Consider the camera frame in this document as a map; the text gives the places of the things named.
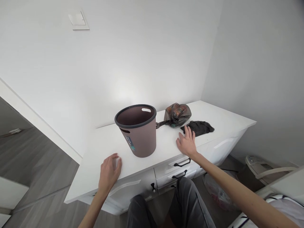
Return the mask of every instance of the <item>hand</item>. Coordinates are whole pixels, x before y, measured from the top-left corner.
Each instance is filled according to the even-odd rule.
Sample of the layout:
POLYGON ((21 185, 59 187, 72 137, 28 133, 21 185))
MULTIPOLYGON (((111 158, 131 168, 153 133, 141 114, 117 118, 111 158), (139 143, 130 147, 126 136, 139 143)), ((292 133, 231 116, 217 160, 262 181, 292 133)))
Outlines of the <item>hand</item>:
POLYGON ((191 131, 190 127, 185 125, 185 136, 179 133, 180 138, 177 138, 176 144, 182 154, 187 155, 193 159, 193 156, 197 154, 195 146, 195 132, 191 131))
POLYGON ((113 159, 118 158, 117 153, 107 157, 100 166, 100 178, 98 183, 98 191, 109 192, 116 183, 121 171, 121 158, 118 160, 117 168, 113 168, 113 159))

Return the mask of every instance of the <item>person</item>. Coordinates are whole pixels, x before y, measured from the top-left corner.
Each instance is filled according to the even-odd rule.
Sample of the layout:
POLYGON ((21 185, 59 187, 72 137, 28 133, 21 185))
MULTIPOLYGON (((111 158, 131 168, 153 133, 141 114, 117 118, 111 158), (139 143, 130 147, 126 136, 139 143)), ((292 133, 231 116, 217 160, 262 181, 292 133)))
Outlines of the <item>person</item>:
MULTIPOLYGON (((231 200, 258 227, 298 227, 283 213, 199 154, 195 146, 195 133, 191 132, 189 127, 185 127, 185 136, 179 133, 176 144, 181 153, 194 160, 215 179, 231 200)), ((94 226, 104 201, 120 175, 121 159, 118 161, 116 170, 113 169, 112 164, 112 160, 117 157, 117 154, 113 154, 106 158, 101 165, 98 191, 79 228, 92 228, 94 226)), ((127 227, 157 227, 146 201, 140 195, 131 200, 127 227)), ((182 177, 177 180, 174 197, 163 227, 215 227, 197 188, 188 178, 182 177)))

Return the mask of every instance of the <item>label on trash can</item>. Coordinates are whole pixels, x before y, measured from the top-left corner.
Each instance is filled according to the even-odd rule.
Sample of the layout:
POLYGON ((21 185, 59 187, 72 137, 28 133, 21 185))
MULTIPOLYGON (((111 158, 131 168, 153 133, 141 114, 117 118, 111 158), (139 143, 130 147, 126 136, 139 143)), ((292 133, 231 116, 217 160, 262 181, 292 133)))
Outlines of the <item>label on trash can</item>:
POLYGON ((133 145, 133 143, 132 143, 131 138, 130 138, 129 136, 125 136, 125 137, 126 137, 126 140, 127 140, 128 144, 129 144, 131 150, 132 150, 132 151, 136 151, 136 150, 135 150, 135 147, 134 147, 134 145, 133 145))

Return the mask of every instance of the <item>brown trash can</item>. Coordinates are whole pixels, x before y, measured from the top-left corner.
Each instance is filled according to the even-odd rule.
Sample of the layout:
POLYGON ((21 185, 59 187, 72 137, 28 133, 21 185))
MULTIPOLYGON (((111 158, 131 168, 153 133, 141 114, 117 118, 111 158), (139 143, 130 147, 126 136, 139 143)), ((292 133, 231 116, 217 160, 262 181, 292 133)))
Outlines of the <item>brown trash can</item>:
POLYGON ((156 148, 156 109, 136 104, 122 109, 115 116, 131 151, 137 157, 148 157, 156 148))

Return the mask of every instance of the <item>white countertop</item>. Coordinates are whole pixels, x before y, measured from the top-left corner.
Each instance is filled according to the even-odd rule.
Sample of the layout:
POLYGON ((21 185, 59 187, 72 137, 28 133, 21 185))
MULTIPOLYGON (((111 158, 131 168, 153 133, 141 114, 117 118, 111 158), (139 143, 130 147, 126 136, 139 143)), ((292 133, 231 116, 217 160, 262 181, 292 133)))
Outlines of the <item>white countertop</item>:
MULTIPOLYGON (((206 121, 215 128, 214 132, 195 138, 197 147, 256 123, 254 120, 203 101, 196 101, 187 105, 190 107, 192 116, 186 123, 191 120, 206 121)), ((157 112, 156 122, 163 121, 164 115, 165 110, 157 112)), ((156 130, 156 149, 154 153, 149 157, 139 158, 133 155, 116 124, 97 128, 91 135, 89 150, 82 159, 64 202, 73 202, 80 199, 82 195, 95 191, 98 188, 100 165, 105 158, 113 153, 118 153, 123 162, 119 179, 146 170, 179 155, 180 151, 175 142, 179 132, 182 132, 180 127, 161 126, 156 130)))

